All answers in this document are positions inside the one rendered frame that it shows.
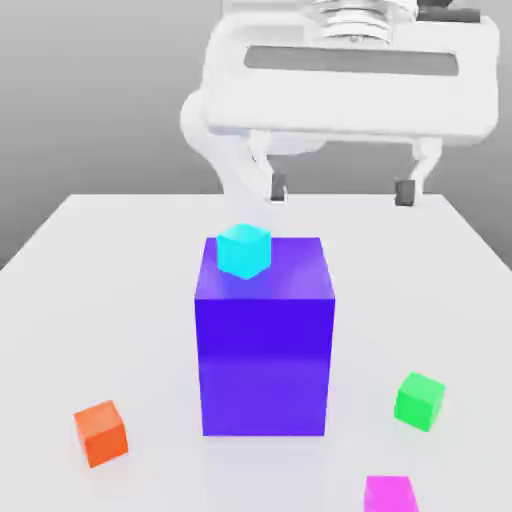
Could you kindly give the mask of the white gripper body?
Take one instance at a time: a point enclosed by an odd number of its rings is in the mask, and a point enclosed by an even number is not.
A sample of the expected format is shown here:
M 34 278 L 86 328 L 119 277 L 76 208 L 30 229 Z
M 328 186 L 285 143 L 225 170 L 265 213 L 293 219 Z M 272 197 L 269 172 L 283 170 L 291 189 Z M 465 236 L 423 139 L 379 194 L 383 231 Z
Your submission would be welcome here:
M 207 46 L 203 117 L 223 135 L 476 144 L 498 122 L 499 52 L 499 30 L 487 16 L 402 26 L 380 46 L 309 40 L 297 13 L 235 13 Z

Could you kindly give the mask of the small cyan cube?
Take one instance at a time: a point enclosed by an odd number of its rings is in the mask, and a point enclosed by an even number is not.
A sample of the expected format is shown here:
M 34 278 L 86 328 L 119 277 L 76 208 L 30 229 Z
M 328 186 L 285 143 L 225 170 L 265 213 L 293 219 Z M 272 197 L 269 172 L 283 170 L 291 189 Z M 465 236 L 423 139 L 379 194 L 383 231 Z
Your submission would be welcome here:
M 271 265 L 271 233 L 250 224 L 237 224 L 216 237 L 220 271 L 249 280 Z

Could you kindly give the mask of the small green cube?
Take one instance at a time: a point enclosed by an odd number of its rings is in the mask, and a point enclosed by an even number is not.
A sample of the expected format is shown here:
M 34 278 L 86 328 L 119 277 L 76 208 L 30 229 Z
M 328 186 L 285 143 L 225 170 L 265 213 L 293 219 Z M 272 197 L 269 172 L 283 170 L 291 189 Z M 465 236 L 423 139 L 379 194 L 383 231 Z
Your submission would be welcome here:
M 398 389 L 394 417 L 423 432 L 428 432 L 439 415 L 444 393 L 443 383 L 411 372 Z

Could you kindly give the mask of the small orange cube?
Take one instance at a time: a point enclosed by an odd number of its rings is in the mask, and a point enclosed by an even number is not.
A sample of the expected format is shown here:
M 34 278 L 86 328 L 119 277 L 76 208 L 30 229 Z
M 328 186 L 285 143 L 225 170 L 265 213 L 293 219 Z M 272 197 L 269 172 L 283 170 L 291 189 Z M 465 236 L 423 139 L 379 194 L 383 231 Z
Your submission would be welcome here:
M 90 468 L 128 453 L 125 425 L 112 400 L 76 412 L 73 418 Z

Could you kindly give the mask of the small magenta cube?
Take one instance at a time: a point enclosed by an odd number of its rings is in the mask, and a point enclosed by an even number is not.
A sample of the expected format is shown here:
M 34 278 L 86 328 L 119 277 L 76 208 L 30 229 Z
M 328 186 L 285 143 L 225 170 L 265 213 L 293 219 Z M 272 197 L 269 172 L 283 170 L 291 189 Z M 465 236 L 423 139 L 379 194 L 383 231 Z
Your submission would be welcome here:
M 364 512 L 420 512 L 407 476 L 368 476 L 363 507 Z

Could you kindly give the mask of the large purple box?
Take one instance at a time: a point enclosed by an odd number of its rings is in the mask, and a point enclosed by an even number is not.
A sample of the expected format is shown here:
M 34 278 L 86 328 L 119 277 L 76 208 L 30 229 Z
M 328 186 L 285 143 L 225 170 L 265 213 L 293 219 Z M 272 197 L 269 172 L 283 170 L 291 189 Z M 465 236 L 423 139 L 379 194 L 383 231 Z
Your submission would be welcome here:
M 319 239 L 273 239 L 250 280 L 207 239 L 194 306 L 204 435 L 324 434 L 335 293 Z

